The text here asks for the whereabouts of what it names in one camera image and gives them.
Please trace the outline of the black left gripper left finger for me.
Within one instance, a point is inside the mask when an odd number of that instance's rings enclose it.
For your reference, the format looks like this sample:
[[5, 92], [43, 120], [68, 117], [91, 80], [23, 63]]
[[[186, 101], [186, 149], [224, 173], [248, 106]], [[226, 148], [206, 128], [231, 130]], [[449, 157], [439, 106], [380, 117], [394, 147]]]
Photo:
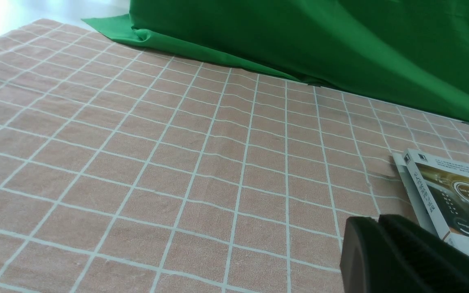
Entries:
[[345, 293], [431, 293], [400, 256], [396, 245], [368, 217], [346, 220], [340, 259]]

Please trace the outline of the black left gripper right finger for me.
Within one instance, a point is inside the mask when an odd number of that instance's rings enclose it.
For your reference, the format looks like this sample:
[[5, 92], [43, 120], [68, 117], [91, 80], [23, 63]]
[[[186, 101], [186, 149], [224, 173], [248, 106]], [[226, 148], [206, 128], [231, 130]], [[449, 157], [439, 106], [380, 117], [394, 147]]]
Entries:
[[400, 215], [381, 215], [378, 223], [432, 293], [469, 293], [467, 254]]

